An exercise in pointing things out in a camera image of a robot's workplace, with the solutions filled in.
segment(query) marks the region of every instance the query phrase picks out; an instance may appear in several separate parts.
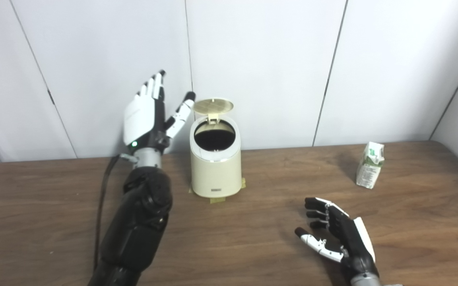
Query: open lid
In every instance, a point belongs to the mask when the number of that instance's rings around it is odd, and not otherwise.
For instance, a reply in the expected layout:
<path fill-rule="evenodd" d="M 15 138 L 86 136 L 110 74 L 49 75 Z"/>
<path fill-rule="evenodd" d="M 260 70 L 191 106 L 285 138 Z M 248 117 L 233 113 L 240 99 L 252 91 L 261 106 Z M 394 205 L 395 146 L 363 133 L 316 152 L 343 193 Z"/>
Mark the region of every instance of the open lid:
<path fill-rule="evenodd" d="M 220 121 L 219 114 L 230 112 L 233 107 L 233 103 L 229 100 L 212 98 L 194 103 L 192 109 L 198 114 L 207 115 L 209 124 L 216 124 Z"/>

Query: wooden table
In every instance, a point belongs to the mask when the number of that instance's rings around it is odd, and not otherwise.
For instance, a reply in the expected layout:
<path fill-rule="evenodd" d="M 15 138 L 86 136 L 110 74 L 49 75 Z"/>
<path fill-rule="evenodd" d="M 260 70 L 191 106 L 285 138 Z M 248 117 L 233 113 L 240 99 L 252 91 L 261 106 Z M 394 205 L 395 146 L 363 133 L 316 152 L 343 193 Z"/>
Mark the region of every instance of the wooden table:
<path fill-rule="evenodd" d="M 458 159 L 432 141 L 386 144 L 385 166 L 367 190 L 354 183 L 363 149 L 244 151 L 247 188 L 212 205 L 188 193 L 189 155 L 165 155 L 174 206 L 140 284 L 343 285 L 338 265 L 294 234 L 307 228 L 304 198 L 316 196 L 364 219 L 384 283 L 458 286 Z M 0 163 L 0 286 L 87 284 L 108 161 Z M 105 228 L 129 170 L 120 162 L 113 171 Z"/>

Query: panel seam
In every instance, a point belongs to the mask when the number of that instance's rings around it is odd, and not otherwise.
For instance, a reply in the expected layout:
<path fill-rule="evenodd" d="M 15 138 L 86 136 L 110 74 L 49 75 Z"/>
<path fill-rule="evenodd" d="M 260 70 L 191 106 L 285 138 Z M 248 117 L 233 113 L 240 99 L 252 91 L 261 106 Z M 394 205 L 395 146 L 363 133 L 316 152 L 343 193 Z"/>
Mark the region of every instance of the panel seam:
<path fill-rule="evenodd" d="M 190 87 L 192 91 L 194 91 L 194 82 L 193 82 L 193 75 L 192 75 L 192 55 L 190 53 L 190 35 L 188 32 L 188 13 L 187 13 L 187 0 L 185 2 L 185 22 L 187 23 L 187 45 L 188 45 L 188 63 L 190 67 Z"/>
<path fill-rule="evenodd" d="M 17 10 L 15 9 L 15 6 L 13 5 L 12 0 L 8 0 L 10 2 L 10 5 L 12 6 L 13 13 L 15 14 L 15 17 L 17 18 L 17 21 L 19 22 L 20 30 L 22 31 L 22 34 L 24 34 L 24 38 L 26 39 L 27 46 L 29 47 L 29 50 L 31 51 L 31 54 L 33 55 L 33 59 L 35 60 L 35 64 L 38 68 L 38 71 L 40 72 L 40 75 L 42 76 L 43 83 L 45 85 L 45 88 L 47 89 L 47 94 L 49 96 L 49 99 L 51 100 L 52 104 L 54 105 L 54 108 L 56 109 L 56 114 L 58 114 L 58 118 L 60 119 L 61 126 L 63 130 L 65 131 L 65 134 L 67 136 L 68 142 L 70 143 L 70 146 L 72 147 L 73 154 L 75 155 L 75 158 L 79 158 L 77 156 L 77 152 L 75 152 L 75 148 L 73 147 L 72 140 L 70 136 L 68 135 L 67 129 L 65 127 L 65 123 L 63 122 L 63 119 L 61 118 L 60 112 L 58 110 L 58 106 L 54 102 L 54 99 L 52 97 L 52 94 L 49 89 L 49 85 L 47 85 L 47 81 L 45 80 L 45 76 L 43 75 L 42 69 L 40 68 L 40 65 L 38 64 L 37 57 L 35 56 L 35 51 L 33 51 L 33 48 L 31 47 L 31 43 L 29 43 L 29 38 L 27 37 L 27 34 L 24 30 L 24 26 L 22 25 L 22 22 L 20 21 L 19 15 L 17 14 Z"/>
<path fill-rule="evenodd" d="M 450 100 L 448 101 L 448 103 L 447 103 L 445 109 L 443 110 L 443 113 L 441 114 L 441 116 L 440 116 L 440 118 L 439 118 L 439 120 L 438 120 L 438 123 L 437 123 L 436 126 L 434 127 L 434 130 L 432 131 L 431 136 L 429 137 L 429 141 L 432 140 L 432 137 L 434 136 L 434 133 L 435 133 L 436 130 L 438 129 L 439 124 L 440 124 L 441 121 L 443 120 L 443 117 L 445 116 L 445 114 L 446 114 L 448 108 L 450 107 L 450 105 L 451 105 L 451 103 L 452 103 L 452 101 L 453 101 L 453 98 L 455 98 L 455 95 L 457 94 L 457 92 L 458 92 L 458 85 L 457 85 L 457 88 L 455 89 L 455 91 L 453 92 L 453 94 L 452 94 Z"/>
<path fill-rule="evenodd" d="M 318 122 L 316 124 L 316 131 L 314 132 L 314 139 L 312 140 L 312 147 L 316 143 L 316 137 L 318 135 L 319 123 L 321 121 L 321 114 L 323 113 L 323 107 L 326 99 L 326 92 L 328 91 L 328 85 L 330 83 L 331 71 L 333 69 L 333 63 L 335 62 L 335 56 L 337 54 L 338 42 L 340 40 L 340 34 L 342 33 L 342 26 L 344 25 L 345 11 L 347 9 L 347 3 L 349 0 L 345 0 L 344 11 L 342 12 L 342 19 L 340 20 L 340 27 L 338 28 L 337 41 L 335 42 L 335 48 L 333 49 L 333 56 L 331 58 L 330 70 L 328 72 L 328 78 L 326 79 L 326 86 L 323 94 L 323 101 L 321 102 L 321 108 L 319 109 Z"/>

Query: trash can lid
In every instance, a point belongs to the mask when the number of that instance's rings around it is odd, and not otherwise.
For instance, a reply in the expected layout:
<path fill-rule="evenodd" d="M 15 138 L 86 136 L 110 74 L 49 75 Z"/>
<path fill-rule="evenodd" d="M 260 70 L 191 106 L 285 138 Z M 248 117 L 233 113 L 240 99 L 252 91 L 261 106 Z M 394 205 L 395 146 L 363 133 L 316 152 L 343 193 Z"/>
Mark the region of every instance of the trash can lid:
<path fill-rule="evenodd" d="M 194 103 L 193 110 L 198 114 L 209 115 L 209 114 L 224 114 L 230 112 L 233 109 L 234 105 L 231 101 L 221 99 L 221 98 L 212 98 L 200 100 Z"/>

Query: black robotic forearm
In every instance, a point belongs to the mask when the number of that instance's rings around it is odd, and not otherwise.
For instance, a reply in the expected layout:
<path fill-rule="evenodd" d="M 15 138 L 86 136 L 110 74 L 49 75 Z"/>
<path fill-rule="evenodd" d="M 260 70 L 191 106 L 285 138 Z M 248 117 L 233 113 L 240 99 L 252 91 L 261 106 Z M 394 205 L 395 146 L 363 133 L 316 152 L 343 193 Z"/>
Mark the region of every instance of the black robotic forearm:
<path fill-rule="evenodd" d="M 129 174 L 88 286 L 135 286 L 153 261 L 172 206 L 169 177 L 156 167 Z"/>

